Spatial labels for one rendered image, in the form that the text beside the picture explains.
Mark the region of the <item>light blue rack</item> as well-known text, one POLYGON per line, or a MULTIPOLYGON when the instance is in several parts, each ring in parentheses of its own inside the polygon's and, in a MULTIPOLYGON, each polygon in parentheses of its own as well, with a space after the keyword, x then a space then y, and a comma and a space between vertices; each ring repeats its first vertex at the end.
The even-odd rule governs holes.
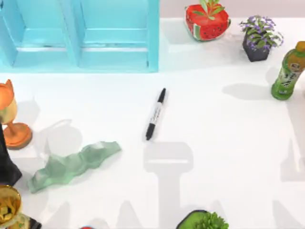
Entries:
POLYGON ((160 0, 0 0, 0 73, 159 68, 160 0))

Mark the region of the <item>green crumpled cloth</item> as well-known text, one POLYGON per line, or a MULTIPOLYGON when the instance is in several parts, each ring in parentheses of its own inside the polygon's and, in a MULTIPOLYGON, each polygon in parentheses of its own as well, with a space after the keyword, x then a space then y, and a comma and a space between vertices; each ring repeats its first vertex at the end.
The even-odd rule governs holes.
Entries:
POLYGON ((45 167, 37 170, 28 181, 34 194, 52 185, 65 185, 89 169, 99 168, 104 160, 121 151, 117 142, 99 141, 68 156, 50 155, 45 167))

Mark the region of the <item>green bottle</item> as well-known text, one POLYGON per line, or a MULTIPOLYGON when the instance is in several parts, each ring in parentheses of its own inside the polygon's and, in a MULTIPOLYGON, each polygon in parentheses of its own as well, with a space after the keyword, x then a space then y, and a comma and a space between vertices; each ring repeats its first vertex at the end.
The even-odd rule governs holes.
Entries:
POLYGON ((299 41, 282 60, 278 77, 272 85, 271 95, 277 100, 287 100, 294 92, 295 84, 305 70, 305 41, 299 41))

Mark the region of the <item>green plant black pot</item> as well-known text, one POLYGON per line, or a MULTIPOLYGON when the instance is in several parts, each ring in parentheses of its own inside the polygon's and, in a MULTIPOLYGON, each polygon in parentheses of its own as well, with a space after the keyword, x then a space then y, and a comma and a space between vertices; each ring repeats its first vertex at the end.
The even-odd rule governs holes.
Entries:
POLYGON ((176 229, 229 229, 229 224, 216 212, 194 210, 184 217, 176 229))

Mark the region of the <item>red watermelon plant pot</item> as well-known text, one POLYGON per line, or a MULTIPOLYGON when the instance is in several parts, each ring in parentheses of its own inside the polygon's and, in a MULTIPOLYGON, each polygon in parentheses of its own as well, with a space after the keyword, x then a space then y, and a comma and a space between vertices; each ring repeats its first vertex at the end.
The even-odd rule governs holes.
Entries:
POLYGON ((222 36, 231 25, 231 19, 219 0, 199 0, 185 7, 185 25, 192 37, 212 41, 222 36))

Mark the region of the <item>black marker pen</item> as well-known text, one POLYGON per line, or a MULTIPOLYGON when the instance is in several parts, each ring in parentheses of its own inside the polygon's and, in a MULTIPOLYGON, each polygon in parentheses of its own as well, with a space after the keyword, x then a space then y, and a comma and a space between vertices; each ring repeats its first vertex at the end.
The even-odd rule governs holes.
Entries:
POLYGON ((148 128, 146 130, 145 138, 146 138, 147 141, 149 141, 154 134, 154 130, 155 130, 157 120, 158 120, 160 112, 161 112, 161 108, 162 108, 163 103, 164 103, 165 96, 166 96, 166 88, 163 88, 159 97, 158 97, 156 107, 154 109, 153 115, 152 115, 152 117, 149 121, 149 125, 148 125, 148 128))

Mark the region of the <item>purple flower black pot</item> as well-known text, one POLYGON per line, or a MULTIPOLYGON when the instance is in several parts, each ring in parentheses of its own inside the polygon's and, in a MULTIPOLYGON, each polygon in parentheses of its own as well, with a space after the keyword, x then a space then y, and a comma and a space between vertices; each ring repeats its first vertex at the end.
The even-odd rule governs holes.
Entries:
POLYGON ((243 49, 251 62, 267 59, 272 48, 284 42, 282 33, 275 29, 275 22, 265 16, 250 16, 239 24, 244 32, 243 49))

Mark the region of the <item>gold trophy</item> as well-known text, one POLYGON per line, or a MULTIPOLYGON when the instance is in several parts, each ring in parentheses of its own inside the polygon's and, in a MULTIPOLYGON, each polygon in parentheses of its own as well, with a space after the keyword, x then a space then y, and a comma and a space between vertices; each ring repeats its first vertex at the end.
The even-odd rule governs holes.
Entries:
POLYGON ((0 229, 42 229, 42 224, 22 213, 21 195, 12 186, 0 185, 0 229))

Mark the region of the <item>orange trophy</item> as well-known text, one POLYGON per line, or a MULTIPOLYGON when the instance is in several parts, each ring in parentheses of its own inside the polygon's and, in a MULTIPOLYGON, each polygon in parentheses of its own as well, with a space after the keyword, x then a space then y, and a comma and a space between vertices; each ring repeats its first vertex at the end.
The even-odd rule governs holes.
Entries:
POLYGON ((0 83, 0 124, 6 126, 3 134, 6 146, 10 150, 22 149, 32 139, 32 130, 27 124, 14 122, 17 111, 14 88, 8 79, 5 83, 0 83))

